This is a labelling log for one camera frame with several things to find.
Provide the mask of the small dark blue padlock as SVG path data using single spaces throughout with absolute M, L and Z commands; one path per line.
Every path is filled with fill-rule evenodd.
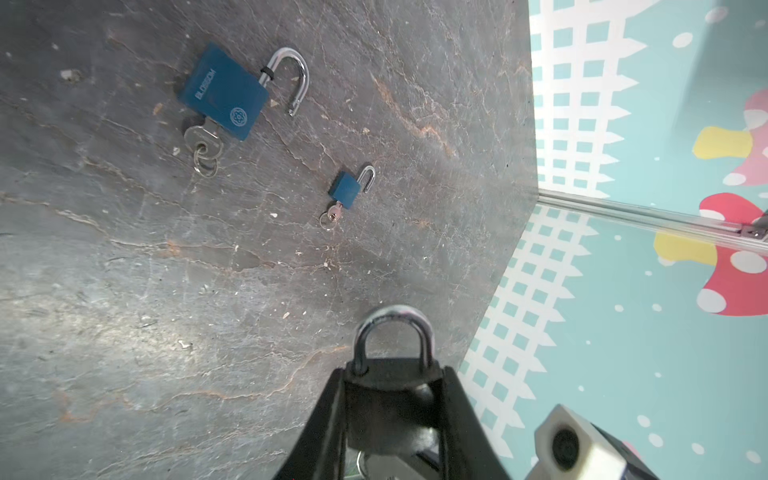
M 367 193 L 376 179 L 376 170 L 372 164 L 363 167 L 357 177 L 347 171 L 341 171 L 329 190 L 331 199 L 346 209 L 351 209 L 358 195 Z

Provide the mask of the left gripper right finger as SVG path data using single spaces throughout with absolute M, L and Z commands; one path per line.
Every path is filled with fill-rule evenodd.
M 443 368 L 438 397 L 440 478 L 509 479 L 451 367 Z

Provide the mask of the small silver key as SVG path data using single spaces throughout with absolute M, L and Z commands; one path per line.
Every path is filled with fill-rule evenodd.
M 343 216 L 344 207 L 340 202 L 331 204 L 319 217 L 320 226 L 326 231 L 332 231 Z

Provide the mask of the black padlock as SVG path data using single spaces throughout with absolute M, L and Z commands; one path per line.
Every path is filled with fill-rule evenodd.
M 390 322 L 416 331 L 417 357 L 367 356 L 369 335 Z M 381 456 L 411 456 L 435 447 L 440 439 L 437 386 L 441 380 L 432 326 L 424 314 L 407 305 L 372 311 L 356 331 L 353 359 L 345 367 L 348 445 Z

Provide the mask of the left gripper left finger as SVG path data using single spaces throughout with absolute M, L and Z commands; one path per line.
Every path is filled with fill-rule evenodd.
M 343 479 L 346 447 L 344 370 L 337 368 L 274 479 Z

